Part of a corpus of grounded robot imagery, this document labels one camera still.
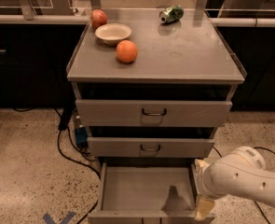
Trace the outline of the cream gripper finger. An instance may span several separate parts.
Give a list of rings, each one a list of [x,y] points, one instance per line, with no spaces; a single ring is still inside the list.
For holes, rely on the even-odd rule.
[[[204,198],[198,195],[196,199],[195,219],[203,221],[211,213],[215,206],[215,201]]]
[[[197,169],[207,168],[209,163],[205,160],[195,159],[195,165]]]

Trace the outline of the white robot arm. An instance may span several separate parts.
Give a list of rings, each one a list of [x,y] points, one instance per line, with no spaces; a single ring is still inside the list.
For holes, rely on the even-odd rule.
[[[238,147],[219,160],[195,159],[197,221],[203,221],[214,201],[226,195],[261,202],[275,208],[275,172],[266,170],[262,155],[252,147]]]

